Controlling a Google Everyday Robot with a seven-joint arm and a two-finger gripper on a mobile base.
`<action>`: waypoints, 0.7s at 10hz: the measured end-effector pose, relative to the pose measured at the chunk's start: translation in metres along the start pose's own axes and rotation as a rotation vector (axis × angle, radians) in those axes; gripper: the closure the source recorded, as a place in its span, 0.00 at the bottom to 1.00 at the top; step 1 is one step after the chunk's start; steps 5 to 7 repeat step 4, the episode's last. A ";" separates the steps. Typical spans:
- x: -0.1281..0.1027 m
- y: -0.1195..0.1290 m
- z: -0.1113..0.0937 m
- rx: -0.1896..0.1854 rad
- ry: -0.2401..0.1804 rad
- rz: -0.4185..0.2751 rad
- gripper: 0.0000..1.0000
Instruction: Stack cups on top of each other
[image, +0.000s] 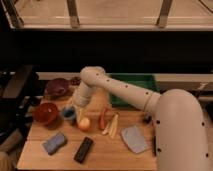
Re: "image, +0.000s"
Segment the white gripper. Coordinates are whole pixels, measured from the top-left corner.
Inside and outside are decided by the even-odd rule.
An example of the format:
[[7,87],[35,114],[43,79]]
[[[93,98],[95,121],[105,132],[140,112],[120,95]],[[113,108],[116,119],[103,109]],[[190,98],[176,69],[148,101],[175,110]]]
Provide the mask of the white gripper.
[[80,106],[76,107],[77,123],[80,123],[80,121],[84,118],[84,108],[81,107],[85,107],[90,103],[93,92],[94,89],[86,85],[80,85],[74,91],[73,103],[77,106]]

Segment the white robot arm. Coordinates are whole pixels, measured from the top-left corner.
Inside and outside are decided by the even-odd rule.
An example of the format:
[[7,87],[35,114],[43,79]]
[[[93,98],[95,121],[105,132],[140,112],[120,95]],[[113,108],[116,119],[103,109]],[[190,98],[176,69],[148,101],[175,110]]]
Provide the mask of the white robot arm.
[[155,117],[158,171],[211,171],[203,111],[191,93],[171,89],[160,94],[110,78],[99,66],[83,68],[80,78],[75,105],[87,106],[94,89],[101,87]]

